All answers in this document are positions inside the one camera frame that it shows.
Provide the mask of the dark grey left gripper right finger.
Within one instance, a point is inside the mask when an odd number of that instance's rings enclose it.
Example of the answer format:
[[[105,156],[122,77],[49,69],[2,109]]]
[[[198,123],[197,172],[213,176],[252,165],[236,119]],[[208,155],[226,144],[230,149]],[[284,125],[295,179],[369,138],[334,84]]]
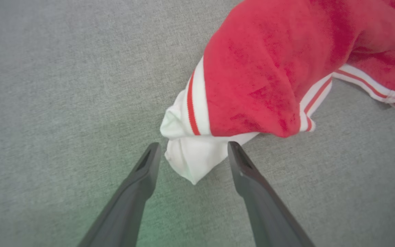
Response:
[[[257,247],[313,247],[314,244],[268,181],[237,142],[228,159],[237,193],[243,198]]]

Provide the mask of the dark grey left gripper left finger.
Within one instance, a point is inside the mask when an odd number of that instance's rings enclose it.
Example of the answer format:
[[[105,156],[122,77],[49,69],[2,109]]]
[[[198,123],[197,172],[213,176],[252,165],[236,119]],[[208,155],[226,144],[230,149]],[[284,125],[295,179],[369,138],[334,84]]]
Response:
[[[83,237],[80,247],[136,246],[145,204],[156,188],[160,155],[160,144],[149,144]]]

